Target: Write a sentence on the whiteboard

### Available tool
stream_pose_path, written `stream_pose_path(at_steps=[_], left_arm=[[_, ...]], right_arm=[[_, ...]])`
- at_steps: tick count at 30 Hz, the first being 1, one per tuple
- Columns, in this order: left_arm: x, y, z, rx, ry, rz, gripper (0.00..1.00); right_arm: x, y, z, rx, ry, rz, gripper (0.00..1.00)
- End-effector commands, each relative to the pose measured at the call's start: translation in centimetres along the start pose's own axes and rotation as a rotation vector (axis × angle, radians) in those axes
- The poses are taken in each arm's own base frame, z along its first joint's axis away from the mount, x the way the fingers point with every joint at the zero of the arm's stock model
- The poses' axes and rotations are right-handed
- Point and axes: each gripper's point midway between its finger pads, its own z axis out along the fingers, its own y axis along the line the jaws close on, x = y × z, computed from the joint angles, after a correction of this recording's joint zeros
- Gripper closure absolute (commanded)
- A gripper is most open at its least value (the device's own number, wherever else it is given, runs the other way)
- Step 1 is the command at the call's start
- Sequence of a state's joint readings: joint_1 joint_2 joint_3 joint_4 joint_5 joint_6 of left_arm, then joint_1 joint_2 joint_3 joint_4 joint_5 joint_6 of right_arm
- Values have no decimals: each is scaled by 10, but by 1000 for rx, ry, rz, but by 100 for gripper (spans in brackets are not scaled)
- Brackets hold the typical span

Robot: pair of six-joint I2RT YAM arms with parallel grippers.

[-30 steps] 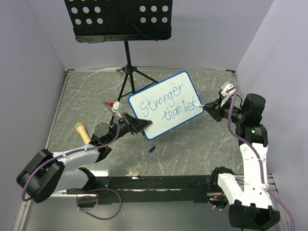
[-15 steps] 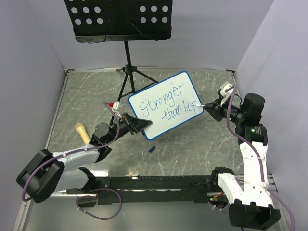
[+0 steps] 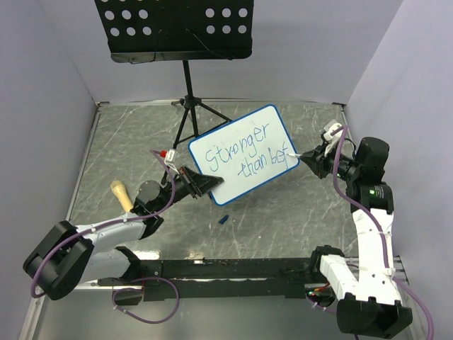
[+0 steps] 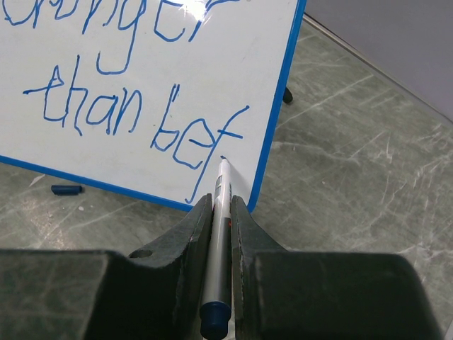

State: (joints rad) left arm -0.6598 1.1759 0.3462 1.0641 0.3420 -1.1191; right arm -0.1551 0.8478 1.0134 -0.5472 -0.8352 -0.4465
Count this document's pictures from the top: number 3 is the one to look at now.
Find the blue marker cap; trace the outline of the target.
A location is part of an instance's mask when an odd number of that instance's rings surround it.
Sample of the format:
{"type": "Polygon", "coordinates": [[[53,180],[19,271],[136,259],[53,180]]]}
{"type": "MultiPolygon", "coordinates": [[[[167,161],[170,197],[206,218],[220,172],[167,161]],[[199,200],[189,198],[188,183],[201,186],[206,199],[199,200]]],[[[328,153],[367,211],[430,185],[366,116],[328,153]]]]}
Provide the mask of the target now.
{"type": "Polygon", "coordinates": [[[225,215],[219,220],[219,224],[223,225],[229,219],[228,215],[225,215]]]}

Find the blue framed whiteboard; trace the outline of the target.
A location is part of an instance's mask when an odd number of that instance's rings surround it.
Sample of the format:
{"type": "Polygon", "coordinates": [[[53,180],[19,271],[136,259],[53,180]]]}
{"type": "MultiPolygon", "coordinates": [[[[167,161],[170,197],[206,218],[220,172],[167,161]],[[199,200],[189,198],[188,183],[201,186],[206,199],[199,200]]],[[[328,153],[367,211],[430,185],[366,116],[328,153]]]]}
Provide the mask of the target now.
{"type": "Polygon", "coordinates": [[[188,151],[201,174],[224,183],[211,191],[214,203],[227,205],[299,166],[279,110],[273,104],[248,113],[192,140],[188,151]]]}

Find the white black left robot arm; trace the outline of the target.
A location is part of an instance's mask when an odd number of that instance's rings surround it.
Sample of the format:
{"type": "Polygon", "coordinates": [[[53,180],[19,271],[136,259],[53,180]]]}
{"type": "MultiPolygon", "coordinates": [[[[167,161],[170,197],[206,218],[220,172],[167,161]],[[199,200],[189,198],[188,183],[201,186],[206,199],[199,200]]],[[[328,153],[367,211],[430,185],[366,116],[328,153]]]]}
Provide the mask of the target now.
{"type": "Polygon", "coordinates": [[[74,226],[58,222],[23,263],[33,287],[59,300],[78,284],[115,278],[133,284],[142,272],[140,259],[125,242],[151,236],[162,225],[160,214],[187,196],[199,198],[223,183],[223,178],[199,174],[187,166],[165,186],[145,181],[132,209],[111,220],[74,226]]]}

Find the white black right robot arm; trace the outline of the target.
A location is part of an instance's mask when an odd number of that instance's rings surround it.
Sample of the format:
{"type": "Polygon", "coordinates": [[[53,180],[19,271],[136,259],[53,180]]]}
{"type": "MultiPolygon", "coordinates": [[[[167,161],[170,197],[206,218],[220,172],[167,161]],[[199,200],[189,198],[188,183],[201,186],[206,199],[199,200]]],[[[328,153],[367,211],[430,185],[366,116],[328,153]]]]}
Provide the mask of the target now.
{"type": "Polygon", "coordinates": [[[412,323],[413,313],[402,305],[393,280],[394,200],[382,180],[389,145],[365,137],[355,156],[341,155],[338,164],[336,149],[332,142],[323,142],[300,159],[320,179],[335,174],[346,183],[357,232],[358,274],[352,273],[344,253],[331,246],[312,252],[309,274],[317,282],[330,283],[338,299],[336,319],[342,333],[392,339],[412,323]]]}

